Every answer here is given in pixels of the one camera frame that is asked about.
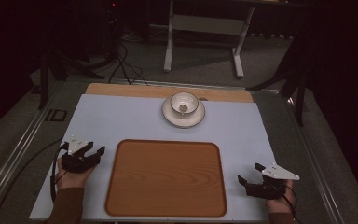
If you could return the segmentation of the person's left hand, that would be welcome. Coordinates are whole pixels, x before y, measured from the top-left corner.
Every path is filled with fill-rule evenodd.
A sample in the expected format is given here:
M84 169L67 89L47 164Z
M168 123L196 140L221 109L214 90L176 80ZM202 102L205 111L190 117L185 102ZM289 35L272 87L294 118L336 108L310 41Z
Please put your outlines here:
M58 189L84 188L93 171L94 167L80 174L70 173L62 168L62 158L59 158L55 183Z

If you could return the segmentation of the light blue mat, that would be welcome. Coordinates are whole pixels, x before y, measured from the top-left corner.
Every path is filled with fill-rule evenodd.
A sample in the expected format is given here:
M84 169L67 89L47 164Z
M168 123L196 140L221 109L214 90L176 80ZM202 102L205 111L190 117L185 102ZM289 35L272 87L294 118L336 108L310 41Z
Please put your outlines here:
M207 101L203 121L191 128L171 125L162 114L160 98L84 94L67 128L65 138L105 147L100 164L86 185L83 218L92 221L253 223L267 220L265 203L249 197L237 176L257 183L261 174L255 163L275 161L257 105ZM222 217L112 217L105 200L117 145L123 140L207 142L219 147L227 197Z

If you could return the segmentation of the white cup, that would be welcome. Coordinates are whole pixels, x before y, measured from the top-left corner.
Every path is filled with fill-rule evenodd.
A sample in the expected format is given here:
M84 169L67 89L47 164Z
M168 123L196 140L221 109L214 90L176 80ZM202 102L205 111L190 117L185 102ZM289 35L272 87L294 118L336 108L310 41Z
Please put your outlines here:
M193 114L198 109L199 100L194 94L183 91L171 97L170 105L174 112L185 116Z

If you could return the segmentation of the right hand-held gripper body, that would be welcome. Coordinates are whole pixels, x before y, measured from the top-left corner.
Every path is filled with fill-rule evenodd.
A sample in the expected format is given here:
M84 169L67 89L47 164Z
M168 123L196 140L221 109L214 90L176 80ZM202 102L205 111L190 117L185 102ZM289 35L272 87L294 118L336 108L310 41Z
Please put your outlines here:
M261 198L265 200L277 200L285 194L286 180L299 180L300 176L296 175L276 163L272 163L260 172L262 175L261 184L248 183L245 187L248 196Z

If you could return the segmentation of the wooden tray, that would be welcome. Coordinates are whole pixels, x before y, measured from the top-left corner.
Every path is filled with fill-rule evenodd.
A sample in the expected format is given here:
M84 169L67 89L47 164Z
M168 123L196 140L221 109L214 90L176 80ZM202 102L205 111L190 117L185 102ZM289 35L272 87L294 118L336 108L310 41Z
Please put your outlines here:
M219 147L207 142L123 140L105 200L112 217L222 217L227 197Z

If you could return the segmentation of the white saucer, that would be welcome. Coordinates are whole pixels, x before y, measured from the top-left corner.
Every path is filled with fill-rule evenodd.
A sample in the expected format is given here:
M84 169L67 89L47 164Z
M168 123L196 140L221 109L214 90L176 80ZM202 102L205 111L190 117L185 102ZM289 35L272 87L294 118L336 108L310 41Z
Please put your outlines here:
M205 117L205 106L202 102L199 102L199 106L193 114L188 117L183 117L172 109L171 99L172 97L167 98L162 105L162 114L169 123L179 128L190 128L203 121Z

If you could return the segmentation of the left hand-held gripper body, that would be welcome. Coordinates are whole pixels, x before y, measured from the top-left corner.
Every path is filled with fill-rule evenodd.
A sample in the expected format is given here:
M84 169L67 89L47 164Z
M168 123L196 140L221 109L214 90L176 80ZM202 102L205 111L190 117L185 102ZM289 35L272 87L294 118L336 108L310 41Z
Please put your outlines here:
M79 149L84 147L89 141L82 140L74 137L70 137L68 142L65 142L60 149L66 150L66 153L62 155L62 168L70 173L83 173L88 169L95 167L101 161L100 159L89 160L86 153L84 156L77 156L76 153Z

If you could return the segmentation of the person's right hand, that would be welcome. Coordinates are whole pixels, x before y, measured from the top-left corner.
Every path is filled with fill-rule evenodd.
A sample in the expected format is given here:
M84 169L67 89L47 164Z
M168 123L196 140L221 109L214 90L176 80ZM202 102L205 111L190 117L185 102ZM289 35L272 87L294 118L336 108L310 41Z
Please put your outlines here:
M285 181L285 194L277 200L266 200L269 213L292 213L296 204L296 196L293 193L293 181Z

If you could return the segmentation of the white metal table frame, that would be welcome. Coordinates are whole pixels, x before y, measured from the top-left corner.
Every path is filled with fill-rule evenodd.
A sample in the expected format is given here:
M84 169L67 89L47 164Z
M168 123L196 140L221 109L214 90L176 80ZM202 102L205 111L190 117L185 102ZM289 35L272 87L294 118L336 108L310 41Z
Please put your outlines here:
M244 72L241 62L241 49L250 27L251 19L255 12L254 7L247 10L246 18L241 20L218 19L210 17L181 15L174 13L174 0L169 4L168 20L168 42L165 52L163 70L170 72L172 70L173 53L173 31L202 32L219 35L236 35L239 38L238 44L231 50L237 78L244 78Z

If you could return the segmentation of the black tripod stand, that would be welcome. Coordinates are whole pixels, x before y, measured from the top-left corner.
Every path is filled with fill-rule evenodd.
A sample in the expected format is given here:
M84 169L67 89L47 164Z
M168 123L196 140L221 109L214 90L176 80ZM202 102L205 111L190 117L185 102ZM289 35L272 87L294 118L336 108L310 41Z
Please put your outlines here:
M248 91L261 91L266 87L285 80L280 95L282 98L290 98L296 93L295 118L299 126L303 125L302 112L304 107L305 89L309 68L310 43L302 38L295 37L282 58L274 76L253 87L247 87Z

